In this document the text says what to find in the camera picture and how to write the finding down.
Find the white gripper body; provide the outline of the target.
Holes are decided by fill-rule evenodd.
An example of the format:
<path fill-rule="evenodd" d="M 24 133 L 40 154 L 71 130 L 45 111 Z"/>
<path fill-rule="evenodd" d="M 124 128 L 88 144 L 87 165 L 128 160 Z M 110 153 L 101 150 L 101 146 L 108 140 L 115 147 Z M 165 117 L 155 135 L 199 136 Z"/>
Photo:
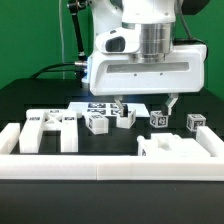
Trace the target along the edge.
<path fill-rule="evenodd" d="M 119 27 L 95 39 L 88 64 L 95 95 L 198 92 L 204 85 L 207 47 L 174 43 L 169 27 Z"/>

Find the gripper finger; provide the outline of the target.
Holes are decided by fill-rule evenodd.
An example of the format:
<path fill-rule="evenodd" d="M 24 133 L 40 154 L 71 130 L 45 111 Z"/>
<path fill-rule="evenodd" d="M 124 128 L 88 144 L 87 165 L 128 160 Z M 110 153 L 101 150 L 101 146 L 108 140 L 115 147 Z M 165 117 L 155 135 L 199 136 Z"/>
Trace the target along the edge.
<path fill-rule="evenodd" d="M 124 107 L 123 107 L 123 105 L 122 105 L 122 102 L 121 102 L 122 99 L 123 99 L 123 97 L 120 96 L 120 95 L 116 95 L 116 96 L 114 96 L 114 101 L 115 101 L 116 105 L 118 106 L 118 108 L 120 109 L 121 112 L 122 112 L 123 109 L 124 109 Z"/>
<path fill-rule="evenodd" d="M 170 116 L 172 114 L 172 108 L 175 105 L 179 98 L 178 93 L 170 93 L 168 95 L 168 99 L 166 100 L 164 104 L 163 114 Z"/>

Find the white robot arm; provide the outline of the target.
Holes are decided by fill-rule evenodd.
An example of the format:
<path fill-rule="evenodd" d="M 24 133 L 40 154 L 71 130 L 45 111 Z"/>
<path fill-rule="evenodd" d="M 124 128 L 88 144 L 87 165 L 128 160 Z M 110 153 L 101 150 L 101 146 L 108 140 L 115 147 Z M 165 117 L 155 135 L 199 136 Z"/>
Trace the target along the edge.
<path fill-rule="evenodd" d="M 204 85 L 205 44 L 175 40 L 176 16 L 186 0 L 87 0 L 94 46 L 87 77 L 95 95 L 167 94 L 169 115 L 178 95 Z"/>

